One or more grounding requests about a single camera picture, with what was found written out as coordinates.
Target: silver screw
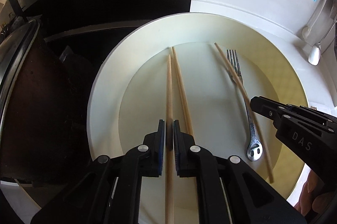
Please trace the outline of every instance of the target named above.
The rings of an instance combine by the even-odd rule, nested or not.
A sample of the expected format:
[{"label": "silver screw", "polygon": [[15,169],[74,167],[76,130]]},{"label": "silver screw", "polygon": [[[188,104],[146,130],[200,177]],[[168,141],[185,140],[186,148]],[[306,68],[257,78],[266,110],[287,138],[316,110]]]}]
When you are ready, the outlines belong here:
[{"label": "silver screw", "polygon": [[145,144],[139,145],[138,146],[138,151],[139,152],[146,152],[149,149],[149,147]]},{"label": "silver screw", "polygon": [[230,157],[230,162],[238,164],[240,162],[240,158],[237,156]]},{"label": "silver screw", "polygon": [[201,150],[201,148],[198,145],[193,145],[193,146],[190,147],[190,150],[192,152],[197,153],[197,152],[199,152]]},{"label": "silver screw", "polygon": [[103,164],[103,163],[106,163],[106,162],[108,161],[108,159],[109,159],[109,158],[108,158],[106,155],[101,155],[101,156],[98,157],[98,160],[97,160],[97,161],[98,161],[99,163]]}]

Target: fork handle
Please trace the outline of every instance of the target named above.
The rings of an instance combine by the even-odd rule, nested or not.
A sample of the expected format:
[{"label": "fork handle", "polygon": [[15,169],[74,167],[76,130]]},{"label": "fork handle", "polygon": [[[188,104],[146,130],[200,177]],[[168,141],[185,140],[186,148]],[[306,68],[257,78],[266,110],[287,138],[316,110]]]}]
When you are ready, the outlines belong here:
[{"label": "fork handle", "polygon": [[246,106],[246,103],[245,103],[245,107],[246,107],[246,112],[247,112],[247,118],[248,118],[248,124],[249,124],[249,131],[250,131],[250,138],[252,140],[255,140],[257,139],[257,136],[256,136],[256,133],[255,133],[255,127],[254,127],[254,123],[253,123],[253,120],[249,114],[249,111],[248,111],[248,108]]}]

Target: fork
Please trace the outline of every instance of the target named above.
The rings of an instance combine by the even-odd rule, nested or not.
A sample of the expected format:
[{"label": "fork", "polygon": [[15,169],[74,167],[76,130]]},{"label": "fork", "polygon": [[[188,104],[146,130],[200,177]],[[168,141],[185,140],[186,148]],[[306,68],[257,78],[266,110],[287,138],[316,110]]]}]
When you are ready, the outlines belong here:
[{"label": "fork", "polygon": [[[243,84],[243,79],[241,75],[241,70],[240,70],[240,64],[238,60],[238,56],[236,54],[236,50],[228,50],[227,49],[227,59],[230,61],[232,67],[234,68],[236,74],[239,76],[239,79],[241,83]],[[255,133],[255,128],[254,128],[254,123],[253,120],[249,114],[249,111],[247,109],[246,103],[246,112],[247,112],[247,118],[248,118],[248,124],[249,124],[249,131],[250,131],[250,144],[247,148],[247,158],[250,161],[255,161],[258,160],[261,155],[262,155],[262,144],[258,140],[256,133]]]}]

